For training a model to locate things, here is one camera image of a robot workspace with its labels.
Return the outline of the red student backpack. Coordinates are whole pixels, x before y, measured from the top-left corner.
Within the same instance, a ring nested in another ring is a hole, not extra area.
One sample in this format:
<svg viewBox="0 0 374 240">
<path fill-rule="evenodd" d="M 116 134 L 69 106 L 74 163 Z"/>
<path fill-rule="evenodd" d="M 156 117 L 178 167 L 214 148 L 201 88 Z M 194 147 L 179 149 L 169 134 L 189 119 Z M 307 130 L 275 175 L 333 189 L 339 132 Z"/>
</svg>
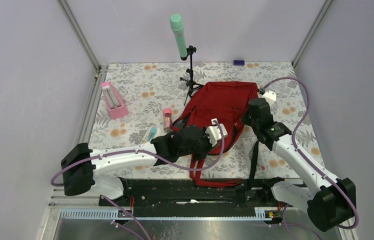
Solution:
<svg viewBox="0 0 374 240">
<path fill-rule="evenodd" d="M 189 125 L 207 127 L 212 119 L 225 126 L 228 136 L 224 139 L 223 152 L 228 152 L 244 129 L 242 118 L 248 102 L 258 97 L 254 82 L 211 81 L 194 93 L 182 114 L 173 122 L 178 131 Z"/>
</svg>

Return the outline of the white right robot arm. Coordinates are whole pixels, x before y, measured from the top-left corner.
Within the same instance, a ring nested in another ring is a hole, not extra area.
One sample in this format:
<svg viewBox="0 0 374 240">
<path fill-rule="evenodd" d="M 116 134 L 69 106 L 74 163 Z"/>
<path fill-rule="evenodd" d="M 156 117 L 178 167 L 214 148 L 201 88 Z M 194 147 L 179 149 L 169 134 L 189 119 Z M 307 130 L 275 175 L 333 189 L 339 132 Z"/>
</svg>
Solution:
<svg viewBox="0 0 374 240">
<path fill-rule="evenodd" d="M 266 205 L 283 202 L 304 211 L 322 232 L 342 228 L 349 219 L 354 219 L 350 228 L 356 227 L 359 215 L 355 184 L 349 178 L 340 179 L 322 167 L 297 144 L 292 131 L 283 123 L 274 121 L 266 99 L 250 100 L 242 121 L 253 129 L 256 144 L 265 145 L 285 160 L 306 185 L 298 187 L 281 177 L 270 179 L 261 193 Z"/>
</svg>

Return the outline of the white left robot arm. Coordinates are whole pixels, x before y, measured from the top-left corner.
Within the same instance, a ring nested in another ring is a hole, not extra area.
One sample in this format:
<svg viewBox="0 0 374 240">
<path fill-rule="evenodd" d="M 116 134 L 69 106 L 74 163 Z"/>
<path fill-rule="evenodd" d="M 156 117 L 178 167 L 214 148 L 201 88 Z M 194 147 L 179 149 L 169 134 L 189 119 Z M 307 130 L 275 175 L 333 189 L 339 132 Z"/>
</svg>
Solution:
<svg viewBox="0 0 374 240">
<path fill-rule="evenodd" d="M 120 177 L 108 176 L 108 172 L 165 164 L 182 169 L 183 166 L 176 164 L 180 157 L 205 157 L 223 143 L 225 137 L 225 128 L 214 123 L 208 127 L 192 124 L 131 147 L 100 150 L 90 149 L 87 143 L 79 143 L 60 162 L 59 175 L 62 176 L 64 194 L 102 195 L 123 206 L 130 200 L 127 185 Z"/>
</svg>

